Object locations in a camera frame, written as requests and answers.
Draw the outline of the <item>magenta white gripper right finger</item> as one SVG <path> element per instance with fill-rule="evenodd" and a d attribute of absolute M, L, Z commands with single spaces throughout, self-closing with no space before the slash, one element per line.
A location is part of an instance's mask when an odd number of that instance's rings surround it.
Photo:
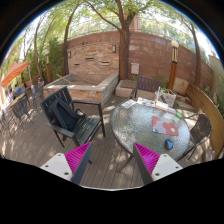
<path fill-rule="evenodd" d="M 133 154 L 145 185 L 182 169 L 168 154 L 159 155 L 138 143 L 133 144 Z"/>

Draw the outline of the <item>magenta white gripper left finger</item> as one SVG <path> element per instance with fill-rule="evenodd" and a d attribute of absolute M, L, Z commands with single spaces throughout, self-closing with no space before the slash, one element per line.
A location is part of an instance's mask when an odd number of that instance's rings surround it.
<path fill-rule="evenodd" d="M 79 185 L 91 153 L 92 144 L 88 142 L 66 154 L 57 153 L 41 169 Z"/>

